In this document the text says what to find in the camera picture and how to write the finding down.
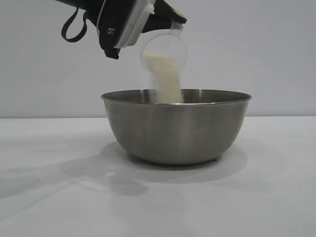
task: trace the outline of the bowl rim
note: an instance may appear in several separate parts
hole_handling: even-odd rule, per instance
[[[133,92],[133,91],[152,91],[152,89],[134,89],[134,90],[120,90],[120,91],[112,91],[107,92],[101,95],[101,99],[104,101],[110,101],[120,104],[133,104],[133,105],[141,105],[141,106],[205,106],[205,105],[225,105],[225,104],[234,104],[240,102],[246,102],[252,99],[252,96],[247,93],[231,91],[231,90],[213,90],[213,89],[182,89],[182,90],[198,90],[198,91],[209,91],[209,92],[228,92],[228,93],[236,93],[239,95],[244,95],[246,98],[241,100],[232,100],[232,101],[223,101],[223,102],[209,102],[209,103],[137,103],[132,101],[122,101],[107,98],[109,95],[119,92]]]

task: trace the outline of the measuring cup handle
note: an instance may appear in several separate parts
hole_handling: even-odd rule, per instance
[[[171,29],[170,29],[170,34],[180,38],[181,32],[183,29],[183,25],[179,22],[172,21]]]

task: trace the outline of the screw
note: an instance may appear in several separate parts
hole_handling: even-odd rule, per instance
[[[115,29],[114,28],[108,28],[108,34],[109,35],[114,35],[114,33],[115,33]]]

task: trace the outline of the black strap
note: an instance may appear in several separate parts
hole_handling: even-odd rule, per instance
[[[77,7],[74,14],[66,21],[66,23],[63,26],[63,29],[61,30],[61,36],[63,37],[63,39],[67,42],[70,42],[70,43],[78,42],[79,40],[81,40],[84,37],[85,33],[87,32],[87,23],[86,23],[87,12],[85,12],[83,14],[83,27],[82,27],[82,30],[80,31],[80,33],[76,37],[73,37],[70,39],[67,38],[67,36],[66,36],[70,25],[73,23],[73,21],[75,20],[77,14],[78,14],[78,10],[79,10],[79,8]]]

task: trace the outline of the bowl base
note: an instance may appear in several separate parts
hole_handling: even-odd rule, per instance
[[[183,168],[190,167],[190,166],[208,165],[210,163],[219,162],[221,159],[221,156],[219,156],[219,157],[210,158],[204,161],[197,161],[197,162],[190,162],[190,163],[187,163],[187,162],[165,163],[165,162],[154,162],[151,160],[147,160],[145,158],[134,156],[132,154],[128,154],[127,157],[130,161],[136,164],[144,164],[148,166],[158,166],[158,167],[183,167]]]

